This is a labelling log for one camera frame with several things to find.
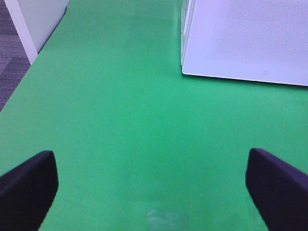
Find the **white panel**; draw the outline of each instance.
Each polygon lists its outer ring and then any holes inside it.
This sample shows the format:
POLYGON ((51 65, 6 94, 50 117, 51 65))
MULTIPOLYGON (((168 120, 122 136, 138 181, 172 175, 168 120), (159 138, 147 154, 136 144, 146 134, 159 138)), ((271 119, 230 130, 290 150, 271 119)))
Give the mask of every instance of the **white panel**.
POLYGON ((182 70, 308 85, 308 1, 197 0, 182 70))
POLYGON ((34 60, 38 56, 37 50, 27 28, 24 16, 19 7, 17 0, 5 0, 6 7, 8 8, 19 39, 25 49, 30 64, 33 64, 34 60))
POLYGON ((18 2, 36 50, 39 52, 60 22, 69 0, 18 0, 18 2))
POLYGON ((181 63, 185 59, 186 46, 193 21, 193 12, 196 0, 183 0, 181 20, 181 63))

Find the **perforated white panel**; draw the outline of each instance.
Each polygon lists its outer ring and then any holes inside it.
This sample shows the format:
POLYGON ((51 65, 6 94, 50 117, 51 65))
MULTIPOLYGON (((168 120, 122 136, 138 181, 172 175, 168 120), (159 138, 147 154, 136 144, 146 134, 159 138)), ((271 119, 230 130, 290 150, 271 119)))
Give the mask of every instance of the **perforated white panel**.
POLYGON ((197 0, 185 74, 308 85, 307 0, 197 0))

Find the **floor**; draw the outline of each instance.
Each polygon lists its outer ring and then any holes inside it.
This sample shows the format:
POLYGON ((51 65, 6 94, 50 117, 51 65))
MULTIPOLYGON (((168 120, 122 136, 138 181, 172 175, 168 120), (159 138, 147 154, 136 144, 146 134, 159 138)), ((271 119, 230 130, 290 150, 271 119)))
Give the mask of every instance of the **floor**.
POLYGON ((0 175, 55 153, 41 231, 266 231, 250 148, 308 172, 307 88, 182 75, 181 4, 71 0, 0 113, 0 175))
POLYGON ((30 67, 4 0, 0 0, 0 111, 30 67))

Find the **green surface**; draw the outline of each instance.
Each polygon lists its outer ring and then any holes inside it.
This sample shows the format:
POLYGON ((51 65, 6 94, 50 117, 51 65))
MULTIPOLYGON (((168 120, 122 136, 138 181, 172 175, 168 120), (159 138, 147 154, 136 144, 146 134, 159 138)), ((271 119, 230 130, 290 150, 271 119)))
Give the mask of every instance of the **green surface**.
POLYGON ((308 172, 308 89, 184 76, 180 0, 71 0, 0 113, 0 173, 54 150, 42 231, 264 231, 251 147, 308 172))

